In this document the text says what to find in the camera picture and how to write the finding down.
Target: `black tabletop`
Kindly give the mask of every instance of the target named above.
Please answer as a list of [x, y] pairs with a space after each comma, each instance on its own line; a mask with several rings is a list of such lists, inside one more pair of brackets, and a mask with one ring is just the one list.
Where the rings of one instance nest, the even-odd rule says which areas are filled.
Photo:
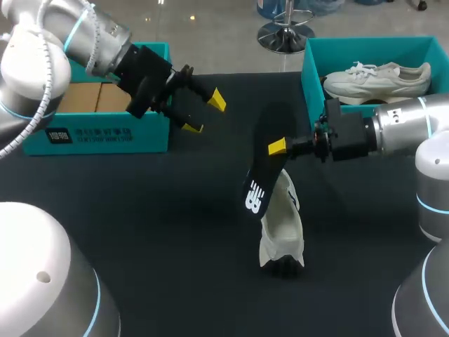
[[204, 116], [202, 135], [173, 131], [167, 154], [14, 154], [0, 162], [0, 201], [61, 222], [115, 298], [123, 337], [393, 336], [394, 293], [432, 246], [417, 226], [413, 158], [288, 163], [306, 270], [264, 275], [260, 224], [241, 211], [241, 184], [267, 103], [292, 104], [308, 132], [300, 74], [201, 78], [228, 102], [221, 115], [176, 98]]

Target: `floor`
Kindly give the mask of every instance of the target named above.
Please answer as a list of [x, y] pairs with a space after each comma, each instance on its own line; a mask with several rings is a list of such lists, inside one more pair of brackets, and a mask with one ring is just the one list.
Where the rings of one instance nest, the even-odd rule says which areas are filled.
[[[410, 0], [378, 6], [346, 1], [340, 11], [316, 18], [309, 26], [318, 37], [435, 35], [449, 52], [449, 2], [428, 0], [429, 8], [418, 12], [406, 1]], [[257, 31], [268, 20], [256, 11], [256, 0], [94, 2], [128, 25], [135, 41], [167, 41], [177, 68], [188, 63], [197, 74], [290, 72], [302, 68], [303, 55], [277, 55], [259, 45]], [[8, 26], [5, 19], [0, 19], [1, 29]]]

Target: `new balance logo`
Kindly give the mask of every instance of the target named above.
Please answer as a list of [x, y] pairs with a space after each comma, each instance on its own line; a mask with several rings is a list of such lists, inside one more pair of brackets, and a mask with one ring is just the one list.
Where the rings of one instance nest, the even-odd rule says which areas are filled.
[[264, 197], [265, 192], [262, 191], [257, 183], [253, 180], [251, 183], [251, 190], [246, 196], [245, 206], [247, 209], [252, 211], [254, 214], [259, 213], [260, 204], [262, 203], [261, 198]]

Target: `white shoe upper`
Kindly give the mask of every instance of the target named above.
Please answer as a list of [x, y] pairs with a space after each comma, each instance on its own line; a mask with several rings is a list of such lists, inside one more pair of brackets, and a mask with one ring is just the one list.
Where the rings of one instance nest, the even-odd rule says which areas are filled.
[[323, 83], [332, 97], [385, 100], [386, 98], [416, 98], [424, 95], [430, 86], [431, 68], [424, 63], [418, 68], [401, 67], [388, 63], [377, 67], [363, 65], [351, 67], [345, 72], [333, 72]]
[[295, 186], [286, 170], [282, 170], [274, 186], [267, 212], [262, 218], [260, 266], [269, 260], [290, 255], [304, 266], [304, 239], [299, 215], [300, 204]]

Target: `cardboard box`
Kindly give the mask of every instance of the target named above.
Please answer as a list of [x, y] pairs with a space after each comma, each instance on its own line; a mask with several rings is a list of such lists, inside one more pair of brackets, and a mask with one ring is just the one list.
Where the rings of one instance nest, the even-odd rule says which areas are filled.
[[[170, 62], [168, 44], [145, 45]], [[106, 79], [89, 77], [71, 62], [72, 83], [52, 122], [23, 144], [27, 155], [166, 152], [170, 121], [148, 111], [141, 119], [125, 112], [130, 96]]]
[[101, 83], [71, 83], [58, 107], [58, 112], [96, 111], [101, 85]]
[[125, 111], [131, 96], [111, 83], [101, 85], [96, 112]]
[[[431, 86], [428, 94], [449, 92], [449, 58], [435, 37], [349, 37], [308, 39], [302, 66], [304, 91], [310, 124], [324, 108], [320, 77], [349, 69], [355, 61], [367, 65], [395, 62], [404, 67], [431, 65]], [[377, 105], [343, 105], [342, 112], [373, 115]]]

